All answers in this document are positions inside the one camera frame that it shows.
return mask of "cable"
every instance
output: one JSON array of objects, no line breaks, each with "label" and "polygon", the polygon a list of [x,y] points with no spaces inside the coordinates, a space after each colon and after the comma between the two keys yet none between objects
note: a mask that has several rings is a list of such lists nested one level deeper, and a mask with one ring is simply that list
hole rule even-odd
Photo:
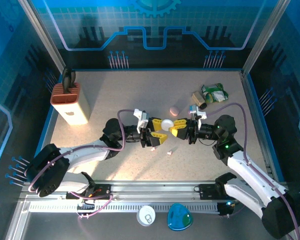
[{"label": "cable", "polygon": [[121,118],[120,118],[120,113],[122,112],[134,112],[134,110],[131,110],[131,109],[123,109],[123,110],[120,110],[118,111],[117,113],[117,117],[118,117],[118,122],[119,122],[119,126],[120,126],[120,130],[121,130],[121,133],[122,133],[122,147],[121,148],[113,148],[113,147],[108,147],[108,146],[101,146],[101,145],[84,145],[84,146],[78,146],[72,150],[69,150],[69,151],[66,151],[65,153],[57,156],[56,158],[54,158],[52,161],[50,161],[47,165],[44,166],[44,168],[42,168],[42,170],[33,178],[32,182],[30,183],[29,187],[28,187],[28,191],[29,192],[35,192],[35,190],[32,190],[32,187],[33,185],[36,183],[36,181],[40,178],[40,176],[53,164],[55,163],[57,160],[61,159],[62,157],[68,155],[68,154],[71,154],[75,151],[78,151],[80,149],[86,149],[86,148],[101,148],[101,149],[107,149],[107,150],[111,150],[111,151],[117,151],[117,152],[120,152],[122,151],[124,148],[125,148],[125,145],[126,145],[126,135],[125,135],[125,131],[124,131],[124,126],[123,126],[123,123],[121,121]]},{"label": "cable", "polygon": [[82,218],[89,218],[89,217],[92,217],[93,215],[96,215],[97,213],[99,213],[102,209],[104,209],[112,200],[112,198],[114,197],[112,194],[109,195],[110,196],[110,199],[102,206],[100,207],[97,211],[94,211],[93,213],[90,213],[90,214],[86,214],[86,215],[80,215],[78,212],[76,214],[78,214],[80,217]]},{"label": "cable", "polygon": [[199,186],[195,186],[194,188],[193,188],[193,191],[194,192],[196,192],[196,193],[200,193],[200,187]]},{"label": "cable", "polygon": [[211,144],[204,144],[204,143],[200,140],[200,138],[199,138],[198,140],[199,140],[199,142],[200,142],[201,144],[203,144],[203,145],[205,145],[205,146],[211,146],[211,145],[215,144],[215,142],[216,142],[216,141],[214,141],[214,142],[211,143]]},{"label": "cable", "polygon": [[288,235],[289,240],[294,240],[289,233],[287,235]]},{"label": "cable", "polygon": [[285,196],[276,188],[276,186],[271,182],[269,181],[258,169],[256,169],[248,160],[247,158],[247,140],[248,140],[248,126],[247,126],[247,116],[246,116],[246,112],[245,112],[245,109],[244,107],[237,103],[237,102],[232,102],[232,103],[229,103],[221,108],[219,108],[218,110],[216,111],[213,111],[213,112],[210,112],[210,113],[207,113],[206,116],[209,117],[211,115],[214,115],[218,112],[220,112],[221,110],[227,108],[227,107],[230,107],[230,106],[233,106],[233,105],[237,105],[239,108],[241,108],[242,110],[242,113],[243,113],[243,120],[244,120],[244,144],[243,144],[243,157],[244,157],[244,160],[246,162],[246,164],[252,168],[252,170],[257,173],[267,184],[269,184],[273,189],[274,191],[282,198],[282,200],[284,201],[286,207],[288,208],[288,211],[291,215],[291,218],[292,218],[292,221],[293,221],[293,225],[294,225],[294,229],[295,229],[295,232],[296,232],[296,237],[297,237],[297,240],[300,240],[300,231],[299,231],[299,227],[298,227],[298,223],[297,223],[297,219],[296,219],[296,216],[294,214],[294,211],[292,210],[290,204],[288,203],[287,199],[285,198]]},{"label": "cable", "polygon": [[245,208],[245,205],[243,205],[238,211],[232,213],[232,214],[230,215],[230,217],[233,217],[233,216],[237,215],[237,214],[240,213],[244,208]]},{"label": "cable", "polygon": [[85,196],[81,196],[80,194],[70,191],[70,194],[72,194],[73,196],[77,197],[77,198],[81,198],[81,199],[85,199],[85,200],[96,200],[96,199],[102,199],[105,197],[109,197],[111,195],[111,193],[105,194],[105,195],[99,195],[99,196],[92,196],[92,197],[85,197]]}]

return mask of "green snack bag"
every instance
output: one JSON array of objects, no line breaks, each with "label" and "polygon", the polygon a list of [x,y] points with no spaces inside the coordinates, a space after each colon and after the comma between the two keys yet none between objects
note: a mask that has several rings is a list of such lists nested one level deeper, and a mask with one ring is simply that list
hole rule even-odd
[{"label": "green snack bag", "polygon": [[215,85],[203,85],[202,94],[207,103],[222,102],[228,100],[228,93],[224,91],[224,86],[221,83]]}]

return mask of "white ball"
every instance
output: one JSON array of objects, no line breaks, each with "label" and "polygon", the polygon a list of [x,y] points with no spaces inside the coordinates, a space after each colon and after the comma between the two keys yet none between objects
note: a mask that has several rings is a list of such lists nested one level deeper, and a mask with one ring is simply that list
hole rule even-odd
[{"label": "white ball", "polygon": [[169,131],[169,128],[174,126],[174,122],[170,119],[165,119],[161,122],[161,128],[164,131]]}]

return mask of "beige table surface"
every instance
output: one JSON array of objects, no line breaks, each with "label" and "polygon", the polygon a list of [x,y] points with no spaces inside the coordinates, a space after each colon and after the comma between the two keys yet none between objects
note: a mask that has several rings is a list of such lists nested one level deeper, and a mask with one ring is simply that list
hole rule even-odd
[{"label": "beige table surface", "polygon": [[[203,84],[222,83],[229,94],[229,100],[211,103],[207,113],[228,103],[240,103],[247,113],[248,155],[263,170],[266,169],[256,136],[239,72],[235,71],[89,71],[77,72],[77,82],[81,83],[91,107],[89,123],[70,126],[59,115],[51,143],[57,147],[74,147],[99,139],[108,119],[116,118],[121,109],[145,110],[151,117],[161,119],[188,118],[188,109],[194,102],[192,92],[199,91]],[[180,114],[173,117],[171,106],[177,106]],[[244,119],[239,107],[230,106],[221,113],[209,117],[206,123],[213,124],[224,114],[234,117],[237,127],[235,138],[244,143]],[[122,114],[125,125],[137,124],[131,113]],[[203,181],[231,172],[217,160],[212,147],[199,141],[189,145],[187,140],[174,137],[168,139],[156,151],[142,148],[140,143],[127,143],[126,149],[116,157],[96,163],[87,163],[75,169],[75,173],[87,172],[95,180],[154,180],[154,181]],[[167,152],[174,149],[172,156]]]}]

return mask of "glass panel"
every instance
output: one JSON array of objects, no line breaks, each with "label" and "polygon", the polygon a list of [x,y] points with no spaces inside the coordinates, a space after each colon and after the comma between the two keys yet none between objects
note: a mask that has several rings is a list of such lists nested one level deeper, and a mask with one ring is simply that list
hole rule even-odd
[{"label": "glass panel", "polygon": [[283,177],[300,187],[300,0],[290,2],[250,74]]},{"label": "glass panel", "polygon": [[32,0],[78,69],[241,68],[276,0]]},{"label": "glass panel", "polygon": [[0,240],[24,180],[12,157],[34,157],[59,75],[18,1],[0,1]]}]

